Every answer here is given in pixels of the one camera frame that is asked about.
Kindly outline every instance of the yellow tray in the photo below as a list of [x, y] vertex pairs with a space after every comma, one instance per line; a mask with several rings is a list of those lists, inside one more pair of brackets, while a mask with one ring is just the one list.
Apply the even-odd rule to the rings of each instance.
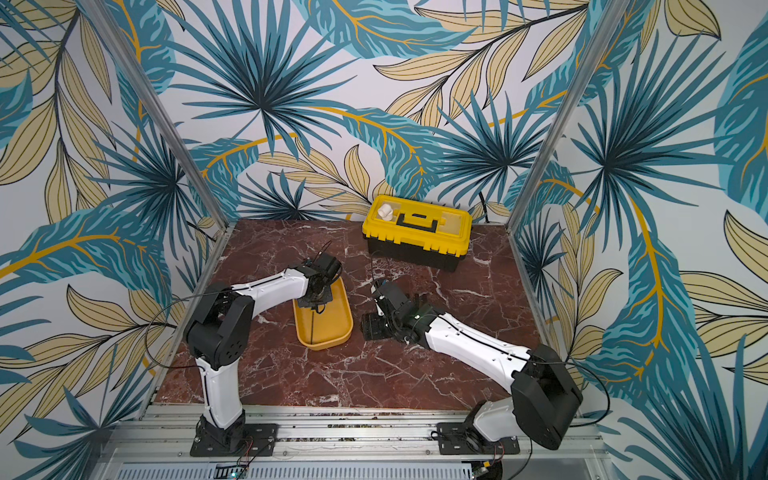
[[296, 334], [308, 349], [329, 349], [346, 342], [352, 335], [352, 311], [349, 309], [344, 282], [340, 278], [331, 285], [331, 293], [333, 301], [326, 303], [322, 313], [316, 313], [309, 308], [299, 308], [298, 302], [293, 301]]

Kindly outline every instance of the mounting plate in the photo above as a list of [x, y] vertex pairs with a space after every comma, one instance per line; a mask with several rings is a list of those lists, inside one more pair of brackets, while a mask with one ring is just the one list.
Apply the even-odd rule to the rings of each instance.
[[246, 453], [245, 448], [250, 439], [253, 439], [253, 445], [250, 447], [248, 456], [271, 457], [275, 448], [276, 435], [276, 423], [246, 423], [243, 427], [243, 444], [235, 453], [230, 453], [211, 437], [198, 435], [192, 442], [190, 457], [240, 457]]
[[434, 435], [433, 438], [438, 441], [440, 455], [477, 455], [478, 453], [481, 455], [517, 455], [520, 453], [518, 440], [511, 437], [505, 437], [498, 442], [486, 442], [481, 446], [480, 452], [475, 451], [467, 442], [466, 427], [463, 423], [438, 423], [437, 435]]

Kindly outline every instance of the metal pole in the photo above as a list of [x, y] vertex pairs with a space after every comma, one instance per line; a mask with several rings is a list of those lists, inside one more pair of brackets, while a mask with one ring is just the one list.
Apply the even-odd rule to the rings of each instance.
[[598, 26], [594, 29], [592, 39], [584, 50], [581, 67], [576, 71], [574, 79], [568, 87], [563, 103], [560, 104], [549, 133], [547, 133], [547, 137], [541, 144], [536, 160], [528, 173], [528, 179], [525, 181], [525, 185], [523, 185], [523, 189], [515, 202], [515, 208], [512, 209], [509, 220], [507, 220], [507, 231], [511, 235], [515, 235], [525, 209], [536, 193], [536, 187], [538, 187], [541, 181], [541, 176], [544, 174], [552, 154], [554, 154], [554, 148], [563, 135], [565, 124], [571, 119], [571, 114], [573, 114], [573, 111], [578, 106], [578, 102], [581, 100], [584, 90], [587, 89], [594, 71], [598, 68], [600, 59], [616, 31], [617, 25], [621, 21], [621, 16], [627, 11], [628, 5], [629, 0], [610, 0], [605, 7]]
[[136, 95], [165, 139], [170, 151], [178, 160], [181, 168], [184, 169], [190, 184], [192, 184], [197, 194], [200, 195], [200, 199], [203, 201], [203, 205], [208, 210], [208, 213], [219, 228], [225, 230], [229, 225], [229, 221], [205, 184], [205, 180], [203, 180], [200, 171], [192, 160], [187, 146], [184, 145], [184, 141], [176, 130], [174, 122], [168, 116], [165, 108], [163, 108], [157, 92], [155, 92], [154, 87], [149, 82], [149, 78], [144, 73], [144, 69], [136, 60], [136, 56], [131, 52], [131, 47], [125, 35], [121, 35], [120, 27], [118, 27], [114, 17], [104, 6], [104, 0], [80, 0], [79, 3], [88, 18], [93, 22], [107, 50], [112, 53], [115, 64], [120, 67], [128, 83], [136, 91]]

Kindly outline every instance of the toolbox handle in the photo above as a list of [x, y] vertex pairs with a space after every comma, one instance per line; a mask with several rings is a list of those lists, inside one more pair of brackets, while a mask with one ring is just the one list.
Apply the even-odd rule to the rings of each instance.
[[415, 228], [417, 230], [424, 230], [425, 232], [430, 232], [430, 233], [437, 232], [437, 220], [432, 221], [431, 227], [423, 227], [422, 225], [416, 225], [414, 223], [406, 223], [406, 215], [400, 214], [397, 217], [397, 224], [401, 227]]

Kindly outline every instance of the metal vent grille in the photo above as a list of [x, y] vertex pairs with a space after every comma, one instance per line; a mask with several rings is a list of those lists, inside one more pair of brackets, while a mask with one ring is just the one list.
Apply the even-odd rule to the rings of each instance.
[[[214, 480], [230, 463], [127, 463], [117, 480]], [[254, 462], [248, 480], [471, 480], [469, 464], [458, 462]]]

